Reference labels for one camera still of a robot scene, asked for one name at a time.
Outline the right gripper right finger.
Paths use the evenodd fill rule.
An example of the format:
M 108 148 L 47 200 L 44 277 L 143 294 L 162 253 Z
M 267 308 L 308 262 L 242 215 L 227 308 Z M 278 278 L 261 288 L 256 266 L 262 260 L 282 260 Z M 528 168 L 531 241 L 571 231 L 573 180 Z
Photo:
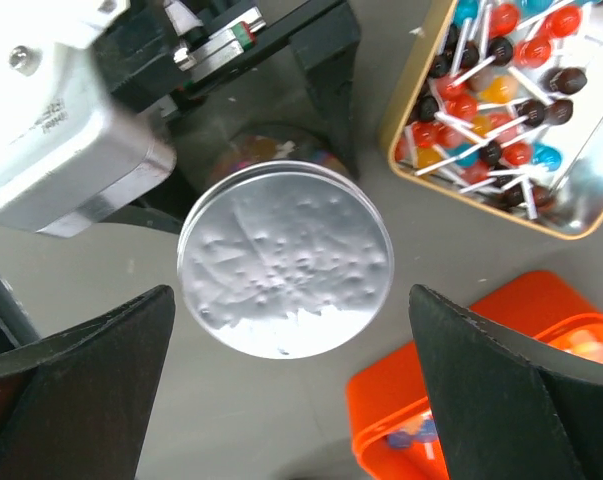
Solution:
M 603 365 L 415 285 L 409 319 L 453 479 L 603 479 Z

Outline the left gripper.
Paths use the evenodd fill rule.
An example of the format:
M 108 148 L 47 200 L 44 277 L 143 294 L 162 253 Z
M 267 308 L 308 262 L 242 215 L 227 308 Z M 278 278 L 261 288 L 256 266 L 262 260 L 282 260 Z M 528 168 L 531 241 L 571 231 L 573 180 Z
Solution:
M 248 1 L 235 2 L 209 25 L 181 1 L 104 6 L 112 22 L 93 44 L 95 105 L 140 113 L 184 87 L 200 95 L 290 42 L 333 152 L 352 177 L 360 176 L 353 82 L 361 29 L 347 1 L 307 1 L 271 25 Z

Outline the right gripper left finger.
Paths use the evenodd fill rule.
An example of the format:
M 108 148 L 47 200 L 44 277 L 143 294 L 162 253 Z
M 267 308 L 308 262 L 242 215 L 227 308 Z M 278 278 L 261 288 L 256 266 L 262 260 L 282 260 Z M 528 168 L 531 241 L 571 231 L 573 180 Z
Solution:
M 133 479 L 175 319 L 159 285 L 0 354 L 0 479 Z

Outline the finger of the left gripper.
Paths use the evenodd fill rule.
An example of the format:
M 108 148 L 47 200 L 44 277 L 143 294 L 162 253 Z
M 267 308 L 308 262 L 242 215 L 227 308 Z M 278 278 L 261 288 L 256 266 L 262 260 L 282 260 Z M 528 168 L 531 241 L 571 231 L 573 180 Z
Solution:
M 143 197 L 107 216 L 103 223 L 131 225 L 177 235 L 186 218 L 186 207 L 172 202 L 156 202 Z

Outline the clear glass jar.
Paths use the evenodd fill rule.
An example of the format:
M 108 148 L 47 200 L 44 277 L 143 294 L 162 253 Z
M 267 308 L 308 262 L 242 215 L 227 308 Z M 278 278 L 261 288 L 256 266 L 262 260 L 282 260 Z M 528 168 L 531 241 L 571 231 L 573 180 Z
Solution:
M 314 163 L 351 180 L 346 168 L 327 141 L 308 130 L 281 124 L 259 124 L 233 137 L 212 163 L 206 186 L 253 164 L 276 160 Z

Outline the orange candy tray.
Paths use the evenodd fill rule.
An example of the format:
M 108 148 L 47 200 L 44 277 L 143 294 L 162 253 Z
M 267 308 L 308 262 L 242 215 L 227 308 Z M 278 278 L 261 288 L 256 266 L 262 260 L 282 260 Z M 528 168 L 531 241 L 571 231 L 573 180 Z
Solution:
M 603 312 L 554 273 L 525 273 L 470 309 L 603 364 Z M 372 478 L 448 478 L 414 343 L 354 375 L 346 398 L 352 451 Z

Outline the silver jar lid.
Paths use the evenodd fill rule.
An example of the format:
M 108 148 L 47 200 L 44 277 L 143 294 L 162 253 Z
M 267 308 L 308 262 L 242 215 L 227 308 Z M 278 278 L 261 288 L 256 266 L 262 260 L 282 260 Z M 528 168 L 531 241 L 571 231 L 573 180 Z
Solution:
M 192 317 L 265 359 L 331 351 L 382 309 L 394 277 L 383 219 L 349 178 L 295 160 L 255 164 L 194 204 L 177 244 Z

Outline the gold candy tin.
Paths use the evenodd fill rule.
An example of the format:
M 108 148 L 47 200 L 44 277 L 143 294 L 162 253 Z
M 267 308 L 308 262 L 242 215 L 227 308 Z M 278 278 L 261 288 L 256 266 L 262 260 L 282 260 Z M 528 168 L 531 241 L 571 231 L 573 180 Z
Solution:
M 379 128 L 400 177 L 563 239 L 603 222 L 603 1 L 429 1 Z

